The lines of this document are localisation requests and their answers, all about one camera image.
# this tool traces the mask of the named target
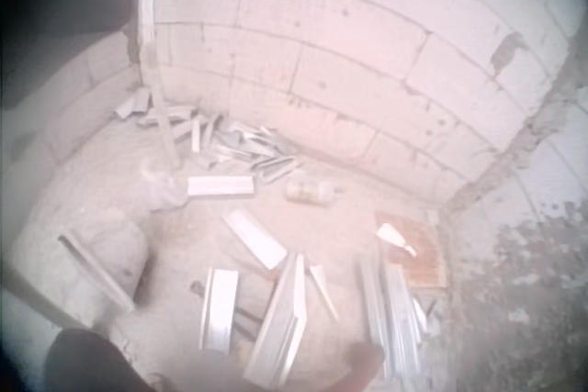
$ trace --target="person's leg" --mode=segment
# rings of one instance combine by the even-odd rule
[[[153,392],[117,347],[88,330],[63,330],[45,362],[47,392]]]

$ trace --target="curved wall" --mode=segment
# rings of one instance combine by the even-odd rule
[[[166,97],[282,131],[423,200],[541,107],[585,0],[155,0]]]

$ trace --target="concrete floor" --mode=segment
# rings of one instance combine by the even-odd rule
[[[175,176],[185,182],[188,176],[202,172],[189,159],[188,143],[180,148],[187,160]],[[221,220],[221,214],[231,207],[246,207],[286,248],[324,265],[328,288],[341,315],[340,323],[333,323],[307,279],[309,321],[291,382],[319,385],[340,375],[345,370],[346,346],[366,338],[356,260],[361,254],[378,253],[374,213],[385,211],[426,223],[430,207],[387,185],[304,158],[305,172],[334,179],[345,188],[332,207],[291,204],[282,196],[284,182],[278,181],[260,188],[253,199],[193,200],[183,208],[152,214],[140,172],[146,161],[155,169],[165,168],[157,131],[138,129],[132,121],[110,123],[58,170],[5,258],[57,305],[84,323],[96,324],[104,318],[102,304],[88,308],[87,299],[79,298],[87,292],[85,280],[55,238],[63,227],[100,217],[113,207],[122,210],[146,233],[153,260],[137,295],[139,308],[116,315],[108,333],[140,374],[162,373],[180,390],[193,390],[195,384],[207,384],[206,378],[228,381],[231,376],[214,375],[207,367],[211,358],[198,352],[202,300],[190,291],[192,283],[205,282],[210,267],[239,270],[241,307],[262,315],[269,298],[271,283],[253,271],[261,266]],[[244,172],[245,166],[226,162],[214,173]],[[429,390],[447,390],[453,376],[447,350],[447,293],[429,290],[417,295],[425,306],[433,297],[440,299],[424,345],[429,363],[423,381]],[[32,384],[40,383],[42,361],[56,332],[11,296],[3,297],[3,337]],[[246,358],[238,353],[247,354],[250,347],[239,334],[233,334],[228,362],[234,377],[239,376]]]

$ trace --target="plastic bottle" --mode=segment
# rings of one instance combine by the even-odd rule
[[[291,179],[286,183],[286,199],[301,204],[330,206],[340,189],[329,181],[314,179]]]

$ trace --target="dusty floor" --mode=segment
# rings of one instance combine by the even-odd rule
[[[187,160],[176,176],[184,182],[183,178],[201,172],[189,159],[187,142],[181,149]],[[340,323],[332,322],[307,279],[309,321],[290,379],[316,383],[339,375],[345,369],[342,355],[347,344],[366,336],[356,259],[378,252],[374,213],[385,211],[426,223],[427,207],[378,182],[304,159],[304,171],[336,179],[345,187],[332,207],[291,204],[282,196],[284,182],[278,181],[260,188],[253,199],[192,200],[181,209],[151,214],[140,173],[146,160],[155,169],[165,168],[156,130],[138,129],[131,121],[112,122],[57,172],[5,258],[48,298],[91,324],[101,319],[103,311],[101,307],[88,310],[87,302],[79,298],[85,280],[55,238],[62,227],[100,216],[111,207],[124,211],[147,234],[153,261],[138,295],[140,307],[130,314],[118,314],[108,332],[140,374],[163,373],[180,390],[193,390],[197,382],[204,381],[203,373],[211,371],[195,369],[209,358],[198,353],[202,300],[190,291],[192,283],[205,282],[210,267],[239,270],[238,304],[260,315],[270,294],[271,284],[252,270],[260,268],[255,258],[221,220],[229,208],[247,207],[286,248],[324,265],[328,288],[341,315]],[[239,172],[244,167],[226,162],[214,173]],[[424,303],[438,295],[420,293]],[[2,312],[6,343],[29,380],[38,384],[44,354],[57,330],[11,296],[4,296]],[[442,299],[435,307],[425,345],[433,348],[426,357],[435,373],[424,377],[433,390],[446,390],[449,383],[449,356],[438,350],[447,346],[447,317],[447,303]],[[235,375],[239,371],[237,347],[246,352],[245,340],[234,333],[230,363]]]

